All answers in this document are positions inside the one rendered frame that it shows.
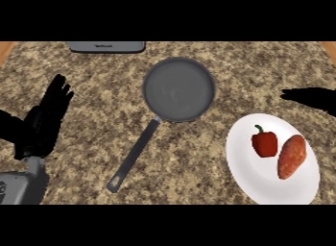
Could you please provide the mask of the grey flat appliance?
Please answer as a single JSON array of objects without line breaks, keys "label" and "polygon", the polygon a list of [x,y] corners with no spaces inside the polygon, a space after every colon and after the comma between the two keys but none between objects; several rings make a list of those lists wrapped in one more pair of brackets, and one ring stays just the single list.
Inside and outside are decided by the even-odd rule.
[{"label": "grey flat appliance", "polygon": [[75,53],[140,53],[144,51],[144,41],[68,41],[66,45]]}]

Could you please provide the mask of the orange sweet potato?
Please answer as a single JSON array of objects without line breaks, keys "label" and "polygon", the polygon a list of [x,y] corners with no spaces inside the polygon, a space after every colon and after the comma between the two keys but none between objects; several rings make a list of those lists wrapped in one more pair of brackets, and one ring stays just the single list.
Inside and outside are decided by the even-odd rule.
[{"label": "orange sweet potato", "polygon": [[295,135],[283,144],[279,159],[279,177],[286,180],[307,159],[307,140]]}]

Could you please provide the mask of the grey frying pan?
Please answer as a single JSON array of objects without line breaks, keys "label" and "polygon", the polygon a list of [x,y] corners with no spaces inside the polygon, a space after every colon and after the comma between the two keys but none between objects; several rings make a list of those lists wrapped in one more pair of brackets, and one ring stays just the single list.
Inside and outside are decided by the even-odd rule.
[{"label": "grey frying pan", "polygon": [[168,58],[147,71],[142,92],[146,105],[156,117],[150,120],[106,185],[112,193],[119,190],[161,121],[190,122],[208,111],[215,97],[215,81],[208,69],[196,60],[183,57]]}]

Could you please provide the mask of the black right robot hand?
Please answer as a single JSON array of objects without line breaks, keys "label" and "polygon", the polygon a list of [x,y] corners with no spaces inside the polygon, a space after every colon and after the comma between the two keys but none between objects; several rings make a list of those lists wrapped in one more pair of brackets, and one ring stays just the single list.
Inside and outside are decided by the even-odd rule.
[{"label": "black right robot hand", "polygon": [[336,89],[323,87],[284,89],[280,98],[323,110],[336,117]]}]

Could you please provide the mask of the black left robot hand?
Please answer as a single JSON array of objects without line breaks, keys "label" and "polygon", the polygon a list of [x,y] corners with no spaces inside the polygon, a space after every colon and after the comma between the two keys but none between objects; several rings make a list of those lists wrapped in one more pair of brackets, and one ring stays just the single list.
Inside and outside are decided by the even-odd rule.
[{"label": "black left robot hand", "polygon": [[56,147],[62,118],[74,92],[65,77],[58,74],[47,88],[41,103],[24,119],[0,110],[0,138],[15,144],[15,159],[44,158]]}]

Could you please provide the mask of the white oval plate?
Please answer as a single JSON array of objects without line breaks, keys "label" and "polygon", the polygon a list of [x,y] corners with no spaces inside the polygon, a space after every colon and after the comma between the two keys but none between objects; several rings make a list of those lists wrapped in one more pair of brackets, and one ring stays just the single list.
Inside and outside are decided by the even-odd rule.
[{"label": "white oval plate", "polygon": [[311,145],[307,145],[307,159],[293,175],[282,180],[279,177],[280,156],[261,158],[252,147],[252,136],[274,132],[279,138],[279,149],[298,129],[279,117],[254,113],[234,123],[227,135],[227,162],[236,182],[248,197],[261,205],[308,205],[317,196],[320,171],[317,156]]}]

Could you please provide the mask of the red bell pepper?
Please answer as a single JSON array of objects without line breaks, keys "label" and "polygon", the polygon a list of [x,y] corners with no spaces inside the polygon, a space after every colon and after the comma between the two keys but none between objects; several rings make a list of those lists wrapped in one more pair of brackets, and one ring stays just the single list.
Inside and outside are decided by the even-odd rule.
[{"label": "red bell pepper", "polygon": [[252,148],[261,158],[270,158],[279,152],[279,138],[274,132],[265,132],[264,128],[256,125],[258,134],[252,136]]}]

